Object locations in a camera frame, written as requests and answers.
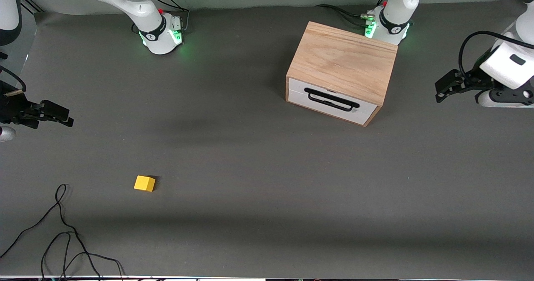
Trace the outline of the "yellow block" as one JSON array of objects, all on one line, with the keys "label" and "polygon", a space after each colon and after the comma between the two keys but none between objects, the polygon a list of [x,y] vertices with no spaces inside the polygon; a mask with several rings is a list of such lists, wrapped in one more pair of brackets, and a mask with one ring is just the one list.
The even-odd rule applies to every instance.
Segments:
[{"label": "yellow block", "polygon": [[134,189],[144,192],[153,192],[155,188],[156,179],[150,176],[137,176],[134,184]]}]

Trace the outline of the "white drawer with black handle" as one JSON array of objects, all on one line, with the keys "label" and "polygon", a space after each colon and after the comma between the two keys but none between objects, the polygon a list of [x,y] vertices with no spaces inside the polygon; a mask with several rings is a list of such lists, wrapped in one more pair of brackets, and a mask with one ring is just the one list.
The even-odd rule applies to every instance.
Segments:
[{"label": "white drawer with black handle", "polygon": [[358,125],[365,125],[375,112],[375,104],[289,78],[287,100],[313,111]]}]

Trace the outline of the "wooden drawer cabinet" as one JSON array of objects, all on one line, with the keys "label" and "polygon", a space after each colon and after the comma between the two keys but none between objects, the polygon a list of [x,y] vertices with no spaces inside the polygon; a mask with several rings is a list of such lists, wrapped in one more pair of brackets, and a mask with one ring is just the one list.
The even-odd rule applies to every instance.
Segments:
[{"label": "wooden drawer cabinet", "polygon": [[383,107],[397,51],[391,43],[309,22],[286,74],[285,100],[289,78],[361,99],[377,106],[366,127]]}]

